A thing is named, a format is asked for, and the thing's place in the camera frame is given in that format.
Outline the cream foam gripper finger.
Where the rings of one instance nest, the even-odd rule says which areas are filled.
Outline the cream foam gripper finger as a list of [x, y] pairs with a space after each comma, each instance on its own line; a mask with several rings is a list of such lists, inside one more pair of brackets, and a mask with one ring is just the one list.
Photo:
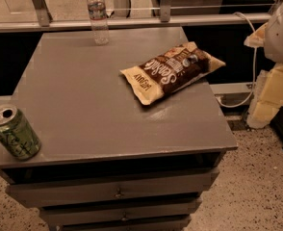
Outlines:
[[261, 129], [270, 124], [283, 106], [283, 64], [276, 64], [270, 71], [262, 70], [253, 94], [246, 123], [250, 128]]
[[266, 26], [267, 24], [264, 23], [255, 32], [248, 36], [244, 41], [244, 45], [251, 48], [263, 47], [265, 41]]

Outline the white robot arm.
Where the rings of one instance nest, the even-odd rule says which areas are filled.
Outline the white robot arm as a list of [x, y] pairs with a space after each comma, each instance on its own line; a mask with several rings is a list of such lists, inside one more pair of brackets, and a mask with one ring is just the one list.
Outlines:
[[250, 128], [267, 126], [283, 107], [283, 3], [270, 20], [244, 41], [252, 48], [263, 47], [265, 57], [275, 62], [270, 71], [262, 70], [254, 84], [246, 123]]

